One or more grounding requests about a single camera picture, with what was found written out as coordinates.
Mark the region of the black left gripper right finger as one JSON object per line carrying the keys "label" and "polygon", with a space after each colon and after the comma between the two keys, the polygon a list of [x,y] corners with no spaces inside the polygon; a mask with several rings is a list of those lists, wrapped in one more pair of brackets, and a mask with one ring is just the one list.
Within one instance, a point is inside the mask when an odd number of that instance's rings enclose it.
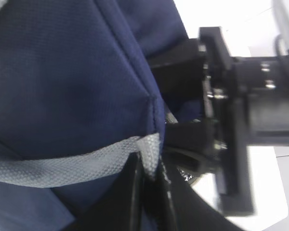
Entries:
{"label": "black left gripper right finger", "polygon": [[240,231],[183,179],[169,155],[159,157],[162,231]]}

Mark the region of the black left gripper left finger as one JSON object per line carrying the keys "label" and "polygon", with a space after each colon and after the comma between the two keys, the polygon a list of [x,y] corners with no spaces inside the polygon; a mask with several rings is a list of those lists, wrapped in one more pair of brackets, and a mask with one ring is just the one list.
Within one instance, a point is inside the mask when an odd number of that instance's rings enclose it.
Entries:
{"label": "black left gripper left finger", "polygon": [[142,162],[138,153],[132,153],[110,189],[64,230],[139,231],[142,187]]}

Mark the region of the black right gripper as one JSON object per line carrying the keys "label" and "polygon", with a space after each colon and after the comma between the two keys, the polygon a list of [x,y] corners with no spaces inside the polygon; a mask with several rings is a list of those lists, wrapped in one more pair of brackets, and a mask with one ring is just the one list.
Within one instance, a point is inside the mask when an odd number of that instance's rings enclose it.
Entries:
{"label": "black right gripper", "polygon": [[164,152],[187,173],[215,172],[223,214],[253,214],[243,99],[220,27],[201,27],[190,38],[147,60],[162,96],[202,96],[204,64],[212,91],[212,120],[166,124]]}

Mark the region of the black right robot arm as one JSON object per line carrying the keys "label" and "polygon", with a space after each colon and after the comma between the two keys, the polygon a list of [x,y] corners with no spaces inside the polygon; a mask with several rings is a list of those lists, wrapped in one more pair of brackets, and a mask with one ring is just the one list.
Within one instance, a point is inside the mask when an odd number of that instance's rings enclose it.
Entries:
{"label": "black right robot arm", "polygon": [[225,215],[250,215],[248,148],[289,146],[289,50],[233,57],[219,27],[201,27],[148,63],[166,104],[163,152],[190,174],[215,174]]}

